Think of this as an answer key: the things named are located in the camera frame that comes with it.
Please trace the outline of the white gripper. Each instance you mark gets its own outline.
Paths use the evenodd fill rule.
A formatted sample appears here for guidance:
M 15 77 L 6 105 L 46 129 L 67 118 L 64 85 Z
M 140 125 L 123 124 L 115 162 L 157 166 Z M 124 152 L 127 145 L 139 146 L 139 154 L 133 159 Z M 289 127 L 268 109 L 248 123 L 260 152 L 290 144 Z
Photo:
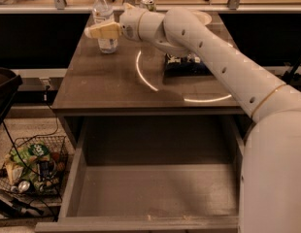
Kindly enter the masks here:
M 103 21 L 84 29 L 84 34 L 92 39 L 118 39 L 123 34 L 128 40 L 139 42 L 139 25 L 146 9 L 124 3 L 124 12 L 119 17 L 120 25 L 115 21 Z

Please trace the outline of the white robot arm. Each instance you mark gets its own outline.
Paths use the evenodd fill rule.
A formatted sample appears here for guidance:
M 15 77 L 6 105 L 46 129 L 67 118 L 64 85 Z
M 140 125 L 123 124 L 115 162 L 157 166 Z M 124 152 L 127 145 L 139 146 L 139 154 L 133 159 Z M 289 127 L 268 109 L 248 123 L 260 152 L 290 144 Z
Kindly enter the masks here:
M 207 22 L 187 8 L 162 14 L 125 5 L 118 21 L 84 33 L 146 41 L 176 56 L 195 53 L 255 123 L 243 154 L 240 232 L 301 233 L 301 92 L 212 33 Z

